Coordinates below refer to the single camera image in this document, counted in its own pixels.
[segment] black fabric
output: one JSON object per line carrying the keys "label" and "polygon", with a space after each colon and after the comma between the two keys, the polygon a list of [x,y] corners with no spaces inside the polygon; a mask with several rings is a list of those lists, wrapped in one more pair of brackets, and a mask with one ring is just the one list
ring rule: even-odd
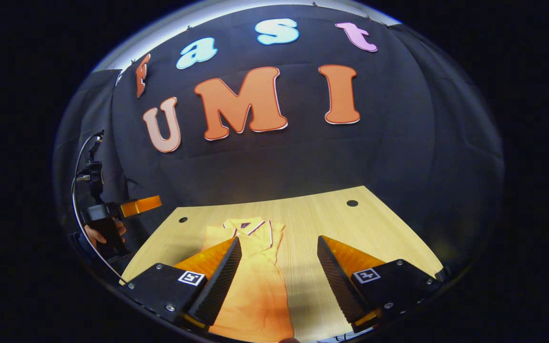
{"label": "black fabric", "polygon": [[[296,21],[299,38],[282,45],[259,43],[255,24],[272,18]],[[334,26],[337,22],[353,22],[369,32],[366,40],[378,52],[355,47]],[[215,39],[216,55],[177,69],[179,52],[204,37]],[[104,169],[112,174],[113,182],[105,184],[111,198],[161,196],[163,205],[140,216],[138,229],[129,230],[137,235],[127,237],[134,242],[130,244],[140,245],[178,206],[257,202],[358,185],[383,200],[453,272],[466,266],[486,239],[503,182],[501,141],[467,75],[405,26],[387,28],[320,7],[268,6],[205,22],[150,54],[141,98],[136,96],[135,70],[143,56],[113,90],[111,116],[104,105],[92,119],[82,120],[78,130],[86,130],[85,137],[111,125],[99,151],[101,158],[109,158]],[[318,67],[327,64],[357,71],[358,123],[324,120],[329,94]],[[246,127],[242,134],[231,130],[225,139],[207,141],[203,103],[194,87],[220,78],[238,93],[247,72],[258,67],[279,68],[277,99],[288,127],[271,132]],[[142,117],[172,96],[177,98],[181,145],[162,153],[152,146]],[[168,137],[162,111],[157,121]],[[83,142],[74,139],[61,144],[73,151]]]}

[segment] wooden table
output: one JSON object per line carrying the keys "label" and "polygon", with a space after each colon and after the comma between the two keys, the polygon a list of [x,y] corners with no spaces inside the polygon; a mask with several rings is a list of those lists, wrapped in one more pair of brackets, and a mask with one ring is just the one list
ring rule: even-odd
{"label": "wooden table", "polygon": [[[348,206],[348,200],[359,204]],[[180,223],[182,217],[187,221]],[[319,264],[318,236],[331,237],[385,262],[405,259],[432,276],[442,269],[418,235],[360,186],[267,202],[177,208],[140,248],[122,278],[130,280],[157,262],[175,265],[200,252],[206,226],[250,217],[285,224],[277,265],[285,278],[295,336],[301,342],[352,331]]]}

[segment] orange letter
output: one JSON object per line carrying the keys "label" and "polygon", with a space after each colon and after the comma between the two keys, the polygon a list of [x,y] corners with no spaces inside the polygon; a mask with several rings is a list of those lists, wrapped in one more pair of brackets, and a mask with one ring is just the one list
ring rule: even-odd
{"label": "orange letter", "polygon": [[357,72],[344,65],[322,65],[319,72],[327,78],[329,111],[325,121],[330,124],[353,124],[359,121],[353,100],[353,77]]}
{"label": "orange letter", "polygon": [[135,71],[135,74],[137,74],[137,99],[143,94],[143,91],[145,91],[145,84],[143,82],[143,79],[148,75],[148,62],[150,61],[150,54],[145,56],[143,61],[139,64],[139,67],[137,67],[137,71]]}
{"label": "orange letter", "polygon": [[175,97],[168,98],[162,101],[161,104],[161,110],[164,111],[166,123],[168,123],[168,130],[171,133],[168,139],[162,138],[160,129],[158,128],[158,122],[156,121],[158,110],[155,107],[149,109],[143,115],[143,121],[148,125],[148,133],[150,134],[152,144],[161,152],[174,151],[181,143],[181,133],[179,133],[179,124],[177,123],[177,116],[175,115],[176,104],[177,98]]}
{"label": "orange letter", "polygon": [[253,112],[249,123],[255,132],[280,130],[287,126],[287,119],[281,115],[277,102],[275,79],[279,69],[262,67],[250,70],[244,78],[238,96],[220,79],[211,79],[196,85],[194,92],[202,96],[204,114],[207,118],[208,141],[226,138],[230,130],[222,125],[222,118],[236,133],[244,131],[244,125]]}

